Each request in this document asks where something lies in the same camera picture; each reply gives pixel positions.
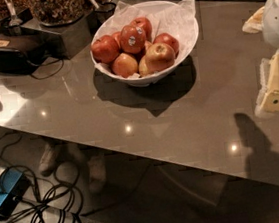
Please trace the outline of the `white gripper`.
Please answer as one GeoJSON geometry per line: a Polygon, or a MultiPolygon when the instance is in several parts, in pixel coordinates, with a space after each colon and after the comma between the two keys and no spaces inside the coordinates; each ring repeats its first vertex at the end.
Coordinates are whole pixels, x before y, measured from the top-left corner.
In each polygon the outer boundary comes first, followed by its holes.
{"type": "MultiPolygon", "coordinates": [[[[279,0],[267,0],[264,7],[264,41],[279,48],[279,0]]],[[[271,59],[262,58],[259,70],[261,90],[254,114],[259,118],[271,118],[279,112],[279,49],[271,59]]]]}

